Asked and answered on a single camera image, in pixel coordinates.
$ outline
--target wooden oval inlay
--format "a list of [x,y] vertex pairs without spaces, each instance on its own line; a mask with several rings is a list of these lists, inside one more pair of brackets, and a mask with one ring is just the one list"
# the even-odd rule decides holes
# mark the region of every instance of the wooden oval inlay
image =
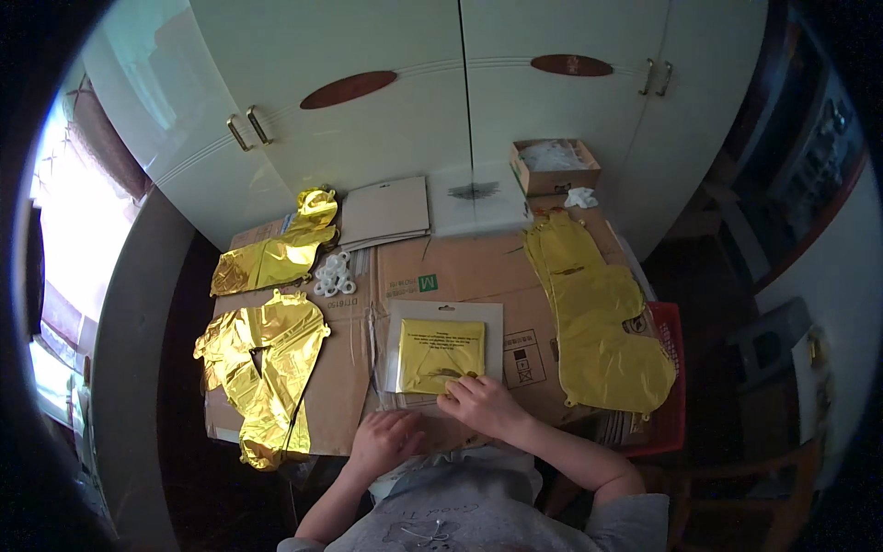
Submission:
[[540,71],[553,72],[571,77],[603,77],[613,73],[613,67],[594,57],[575,54],[552,54],[535,57],[531,67]]
[[398,75],[395,71],[371,71],[335,80],[308,95],[300,103],[300,108],[318,110],[355,100],[392,84],[396,78]]

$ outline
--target gray t-shirt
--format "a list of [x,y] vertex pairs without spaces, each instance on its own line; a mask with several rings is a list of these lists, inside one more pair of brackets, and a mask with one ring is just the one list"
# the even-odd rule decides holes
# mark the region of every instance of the gray t-shirt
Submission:
[[327,547],[304,539],[277,552],[349,550],[664,550],[666,495],[624,496],[592,509],[585,531],[531,505],[522,473],[462,465],[428,468],[393,492]]

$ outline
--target gold foil sheet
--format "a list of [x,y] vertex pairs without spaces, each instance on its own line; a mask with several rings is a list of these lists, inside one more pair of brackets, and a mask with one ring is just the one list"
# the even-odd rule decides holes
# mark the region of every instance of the gold foil sheet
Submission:
[[400,393],[443,395],[445,382],[485,373],[485,323],[402,320]]
[[[309,453],[306,408],[298,403],[330,333],[321,311],[302,291],[283,295],[274,290],[263,306],[221,314],[196,340],[193,357],[203,359],[208,390],[221,385],[245,418],[239,430],[243,463],[275,470],[284,452]],[[260,371],[254,350],[261,352]]]
[[538,217],[525,251],[555,315],[565,404],[649,413],[675,381],[659,340],[634,336],[623,321],[645,307],[626,267],[608,266],[592,236],[566,212]]
[[311,188],[298,194],[298,213],[276,237],[221,255],[212,276],[211,295],[230,295],[293,282],[306,276],[320,244],[335,236],[334,191]]

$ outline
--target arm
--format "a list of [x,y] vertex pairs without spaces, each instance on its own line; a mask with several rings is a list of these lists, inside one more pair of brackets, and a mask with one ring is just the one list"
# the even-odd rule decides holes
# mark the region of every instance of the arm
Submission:
[[499,382],[464,376],[448,382],[439,408],[472,429],[538,456],[580,487],[595,492],[595,505],[640,495],[644,482],[625,457],[599,444],[564,433],[525,412]]
[[352,442],[350,459],[306,513],[294,536],[327,545],[344,534],[368,486],[417,450],[424,436],[422,431],[413,431],[419,418],[417,412],[402,410],[365,416]]

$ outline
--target wooden chair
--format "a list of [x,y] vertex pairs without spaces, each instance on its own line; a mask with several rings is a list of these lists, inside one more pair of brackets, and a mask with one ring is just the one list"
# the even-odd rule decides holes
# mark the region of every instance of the wooden chair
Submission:
[[[819,471],[819,457],[819,444],[815,440],[810,440],[788,454],[761,462],[695,469],[668,469],[640,465],[638,470],[644,477],[648,492],[661,492],[672,499],[666,550],[707,552],[720,549],[717,546],[698,546],[683,541],[684,530],[691,515],[715,512],[723,521],[730,519],[735,521],[739,519],[740,514],[747,512],[766,514],[765,517],[772,520],[759,549],[764,552],[777,552],[788,549],[809,518],[816,475]],[[694,481],[767,475],[788,466],[796,467],[796,477],[791,494],[785,499],[700,499],[691,495]],[[559,475],[553,483],[543,512],[551,517],[557,515],[579,491],[575,483]],[[736,542],[729,544],[734,549],[747,549]]]

